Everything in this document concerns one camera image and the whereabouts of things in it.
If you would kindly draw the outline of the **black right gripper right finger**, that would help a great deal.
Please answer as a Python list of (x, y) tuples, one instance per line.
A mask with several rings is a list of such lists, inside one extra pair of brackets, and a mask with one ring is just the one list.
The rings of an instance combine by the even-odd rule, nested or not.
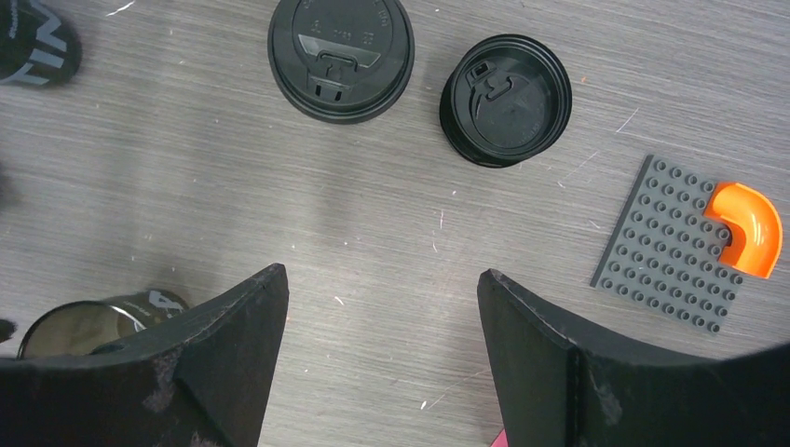
[(789, 348), (705, 359), (613, 332), (494, 269), (478, 304), (510, 446), (785, 446)]

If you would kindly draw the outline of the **black coffee lid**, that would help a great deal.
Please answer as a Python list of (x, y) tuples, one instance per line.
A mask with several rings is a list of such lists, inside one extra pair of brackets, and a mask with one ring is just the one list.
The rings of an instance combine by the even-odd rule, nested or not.
[(267, 56), (284, 97), (334, 124), (383, 114), (403, 94), (415, 62), (406, 9), (393, 0), (281, 1)]

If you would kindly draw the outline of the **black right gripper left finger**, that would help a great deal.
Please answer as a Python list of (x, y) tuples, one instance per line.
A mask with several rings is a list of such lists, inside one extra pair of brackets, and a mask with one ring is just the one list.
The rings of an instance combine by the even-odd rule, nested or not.
[(271, 264), (86, 356), (3, 359), (5, 446), (254, 446), (289, 303)]

